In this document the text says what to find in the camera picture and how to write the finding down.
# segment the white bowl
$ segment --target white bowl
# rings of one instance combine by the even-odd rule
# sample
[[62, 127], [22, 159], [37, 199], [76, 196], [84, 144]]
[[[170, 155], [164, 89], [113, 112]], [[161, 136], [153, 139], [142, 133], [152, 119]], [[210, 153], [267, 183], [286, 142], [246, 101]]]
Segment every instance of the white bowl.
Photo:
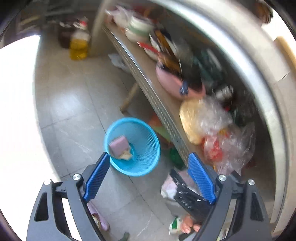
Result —
[[129, 39], [129, 41], [131, 42], [148, 42], [149, 41], [149, 36], [141, 36], [138, 34], [133, 33], [132, 31], [130, 31], [128, 28], [125, 28], [125, 34], [127, 36], [127, 38]]
[[130, 20], [130, 26], [143, 32], [150, 32], [154, 28], [154, 24], [150, 19], [142, 16], [133, 15]]
[[146, 54], [153, 60], [158, 61], [158, 55], [151, 51], [150, 49], [143, 48]]

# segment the metal screw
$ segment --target metal screw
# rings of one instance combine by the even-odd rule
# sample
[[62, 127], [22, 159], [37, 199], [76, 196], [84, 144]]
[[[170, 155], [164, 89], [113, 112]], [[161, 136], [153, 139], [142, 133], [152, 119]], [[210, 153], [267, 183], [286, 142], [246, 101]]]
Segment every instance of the metal screw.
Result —
[[76, 173], [72, 176], [72, 179], [75, 180], [75, 181], [78, 181], [79, 179], [81, 178], [81, 175]]
[[44, 185], [49, 185], [51, 183], [51, 180], [50, 179], [46, 179], [45, 181], [44, 181]]
[[226, 179], [227, 179], [225, 175], [219, 175], [218, 178], [220, 181], [226, 181]]
[[252, 186], [253, 186], [253, 185], [255, 184], [255, 181], [254, 181], [254, 180], [252, 180], [252, 179], [249, 179], [249, 180], [248, 180], [248, 183], [249, 183], [250, 185], [252, 185]]

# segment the cooking oil bottle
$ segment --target cooking oil bottle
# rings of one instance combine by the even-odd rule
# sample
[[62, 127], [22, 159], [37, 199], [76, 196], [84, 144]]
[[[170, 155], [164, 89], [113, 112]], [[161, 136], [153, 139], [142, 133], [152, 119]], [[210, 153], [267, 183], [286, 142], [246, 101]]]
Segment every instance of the cooking oil bottle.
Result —
[[70, 58], [81, 60], [87, 57], [90, 34], [87, 30], [87, 18], [82, 18], [73, 24], [77, 30], [73, 33], [70, 42]]

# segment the floor tile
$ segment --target floor tile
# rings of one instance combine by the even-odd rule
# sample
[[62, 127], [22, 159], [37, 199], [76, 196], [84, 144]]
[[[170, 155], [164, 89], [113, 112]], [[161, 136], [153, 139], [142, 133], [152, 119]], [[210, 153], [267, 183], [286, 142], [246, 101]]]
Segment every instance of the floor tile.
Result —
[[81, 61], [72, 60], [70, 58], [69, 49], [59, 47], [58, 50], [52, 53], [50, 62], [51, 70], [59, 71], [62, 68], [64, 74], [83, 74]]
[[67, 181], [70, 178], [71, 178], [71, 176], [68, 174], [68, 175], [65, 175], [65, 176], [61, 177], [61, 181], [64, 182], [64, 181]]
[[110, 232], [116, 238], [120, 239], [124, 232], [129, 232], [129, 240], [132, 241], [146, 240], [162, 227], [162, 223], [141, 196], [108, 216], [107, 220]]
[[132, 117], [141, 119], [148, 123], [154, 113], [154, 110], [142, 90], [139, 90], [139, 93], [134, 97], [128, 107], [127, 112]]
[[40, 128], [52, 124], [47, 87], [35, 90], [35, 103]]
[[172, 168], [173, 166], [170, 160], [162, 153], [157, 166], [152, 172], [142, 177], [131, 177], [131, 180], [141, 194], [151, 188], [160, 191], [163, 182]]
[[106, 69], [100, 75], [86, 75], [85, 78], [102, 125], [107, 130], [114, 121], [124, 117], [119, 106], [128, 92], [120, 77], [111, 69]]
[[104, 73], [104, 66], [106, 65], [104, 57], [86, 58], [80, 62], [83, 74], [98, 75]]
[[164, 225], [158, 229], [157, 231], [153, 232], [145, 241], [175, 241], [177, 240], [177, 235], [169, 235], [169, 230]]
[[49, 80], [49, 64], [48, 62], [42, 64], [36, 60], [35, 65], [35, 90], [39, 90], [45, 87], [48, 87], [48, 80]]
[[119, 212], [137, 196], [140, 196], [140, 193], [129, 177], [110, 167], [92, 202], [102, 215], [107, 217]]
[[69, 174], [63, 156], [61, 154], [61, 150], [57, 143], [57, 138], [53, 126], [50, 125], [41, 129], [41, 133], [47, 152], [58, 175], [62, 177]]
[[128, 91], [130, 91], [133, 84], [136, 82], [135, 78], [132, 76], [132, 74], [125, 73], [123, 70], [119, 71], [121, 71], [120, 76], [124, 86]]
[[114, 237], [109, 231], [106, 232], [106, 231], [102, 230], [101, 234], [106, 239], [106, 241], [118, 241], [118, 239], [116, 237]]
[[160, 194], [160, 189], [149, 188], [147, 191], [142, 193], [142, 197], [161, 223], [168, 228], [174, 220], [174, 216], [172, 216], [170, 210], [165, 205], [165, 202]]
[[55, 76], [49, 80], [49, 85], [49, 104], [53, 122], [94, 109], [83, 75], [68, 73], [63, 77]]
[[74, 174], [76, 174], [76, 173], [82, 174], [83, 171], [86, 169], [86, 167], [87, 167], [87, 166], [84, 166], [84, 167], [82, 167], [82, 168], [79, 168], [78, 170], [75, 170], [75, 171], [71, 172], [71, 173], [70, 173], [70, 177], [72, 177], [72, 176], [73, 176]]
[[104, 151], [104, 129], [93, 111], [54, 124], [62, 156], [72, 173], [93, 164]]
[[53, 43], [46, 39], [44, 36], [40, 37], [36, 57], [36, 66], [49, 64], [52, 55], [52, 45]]

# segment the white plastic bag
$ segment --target white plastic bag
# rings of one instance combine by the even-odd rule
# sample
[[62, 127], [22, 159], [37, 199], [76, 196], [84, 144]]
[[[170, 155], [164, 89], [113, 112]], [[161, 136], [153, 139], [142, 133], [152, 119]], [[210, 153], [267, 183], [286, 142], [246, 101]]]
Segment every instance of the white plastic bag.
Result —
[[111, 59], [111, 62], [115, 67], [122, 69], [126, 73], [131, 73], [130, 69], [126, 66], [123, 59], [118, 53], [108, 54], [108, 57]]
[[215, 135], [232, 124], [231, 115], [209, 96], [183, 101], [179, 115], [189, 141], [195, 145], [201, 144], [204, 136]]
[[129, 25], [130, 19], [134, 14], [134, 11], [127, 10], [121, 6], [116, 6], [118, 12], [115, 12], [113, 15], [114, 22], [120, 28], [125, 28]]
[[240, 173], [254, 154], [255, 142], [254, 123], [243, 128], [232, 125], [224, 133], [205, 137], [204, 156], [216, 166], [218, 174]]
[[[195, 184], [193, 179], [189, 176], [189, 174], [187, 173], [187, 170], [178, 171], [178, 174], [182, 177], [182, 179], [187, 184], [187, 187], [190, 190], [192, 190], [195, 193], [201, 195], [200, 191], [198, 189], [198, 186]], [[173, 181], [172, 177], [170, 176], [170, 174], [168, 174], [165, 182], [161, 186], [160, 193], [161, 193], [161, 196], [163, 198], [168, 198], [168, 199], [174, 201], [174, 196], [177, 193], [177, 185], [174, 183], [174, 181]]]

